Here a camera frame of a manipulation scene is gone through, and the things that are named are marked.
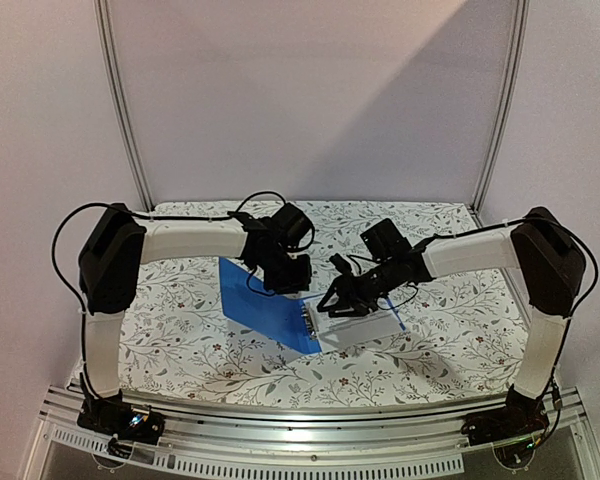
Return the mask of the blue ring binder folder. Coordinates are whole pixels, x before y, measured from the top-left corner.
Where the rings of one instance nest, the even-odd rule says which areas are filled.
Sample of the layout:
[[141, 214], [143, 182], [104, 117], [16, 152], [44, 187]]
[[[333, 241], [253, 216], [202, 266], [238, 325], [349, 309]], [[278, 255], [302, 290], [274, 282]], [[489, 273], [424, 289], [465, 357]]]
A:
[[302, 355], [320, 353], [304, 301], [314, 297], [320, 301], [322, 293], [260, 295], [263, 282], [225, 258], [219, 260], [219, 279], [225, 317]]

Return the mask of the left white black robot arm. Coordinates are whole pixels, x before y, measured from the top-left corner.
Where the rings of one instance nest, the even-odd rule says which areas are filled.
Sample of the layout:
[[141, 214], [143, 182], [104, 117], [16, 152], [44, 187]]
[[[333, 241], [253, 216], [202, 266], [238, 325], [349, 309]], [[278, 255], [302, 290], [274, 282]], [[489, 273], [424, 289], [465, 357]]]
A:
[[286, 203], [256, 218], [230, 211], [220, 217], [160, 216], [109, 204], [79, 256], [79, 286], [86, 301], [82, 327], [82, 381], [96, 399], [91, 419], [108, 434], [128, 426], [120, 393], [118, 349], [122, 323], [136, 297], [140, 268], [151, 262], [198, 257], [237, 259], [261, 272], [266, 294], [306, 291], [311, 281], [308, 247], [315, 227]]

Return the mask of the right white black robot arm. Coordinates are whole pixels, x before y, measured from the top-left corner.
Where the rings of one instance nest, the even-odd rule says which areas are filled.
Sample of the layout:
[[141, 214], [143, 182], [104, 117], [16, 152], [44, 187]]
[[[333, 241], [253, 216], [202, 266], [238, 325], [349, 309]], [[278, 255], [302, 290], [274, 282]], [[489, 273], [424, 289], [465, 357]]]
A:
[[411, 244], [394, 222], [383, 219], [361, 239], [376, 265], [356, 275], [343, 256], [330, 261], [338, 276], [317, 304], [331, 318], [365, 317], [379, 301], [406, 284], [423, 284], [454, 274], [491, 269], [520, 271], [532, 308], [532, 323], [517, 377], [497, 427], [517, 436], [532, 424], [535, 406], [549, 386], [577, 307], [586, 258], [575, 237], [544, 207], [524, 217], [452, 235], [433, 235]]

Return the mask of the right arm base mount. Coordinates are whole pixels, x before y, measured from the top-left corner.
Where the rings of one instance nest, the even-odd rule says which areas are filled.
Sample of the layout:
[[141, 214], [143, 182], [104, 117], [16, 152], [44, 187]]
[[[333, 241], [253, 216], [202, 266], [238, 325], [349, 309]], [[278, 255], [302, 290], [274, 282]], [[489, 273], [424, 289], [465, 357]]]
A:
[[561, 419], [561, 392], [556, 384], [552, 387], [554, 421], [549, 419], [543, 396], [531, 399], [511, 387], [502, 407], [467, 414], [460, 433], [470, 446], [490, 444], [496, 461], [503, 468], [513, 472], [525, 470]]

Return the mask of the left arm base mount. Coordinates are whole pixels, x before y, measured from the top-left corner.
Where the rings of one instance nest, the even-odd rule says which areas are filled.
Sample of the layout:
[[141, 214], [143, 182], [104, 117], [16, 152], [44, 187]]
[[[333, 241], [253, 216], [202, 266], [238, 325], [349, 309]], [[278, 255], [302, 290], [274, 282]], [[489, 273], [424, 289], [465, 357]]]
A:
[[110, 437], [108, 455], [129, 459], [136, 443], [157, 445], [164, 433], [165, 416], [149, 406], [123, 402], [121, 397], [96, 399], [87, 397], [82, 404], [77, 425]]

